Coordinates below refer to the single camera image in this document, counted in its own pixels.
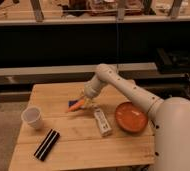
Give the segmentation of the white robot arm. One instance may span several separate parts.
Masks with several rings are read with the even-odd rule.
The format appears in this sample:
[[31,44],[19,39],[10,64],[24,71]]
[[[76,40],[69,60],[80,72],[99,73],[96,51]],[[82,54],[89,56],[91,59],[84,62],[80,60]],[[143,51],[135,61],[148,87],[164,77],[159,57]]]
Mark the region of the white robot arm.
[[114,66],[99,64],[84,95],[93,99],[112,85],[155,124],[154,164],[149,171],[190,171],[190,100],[183,97],[162,99],[122,78]]

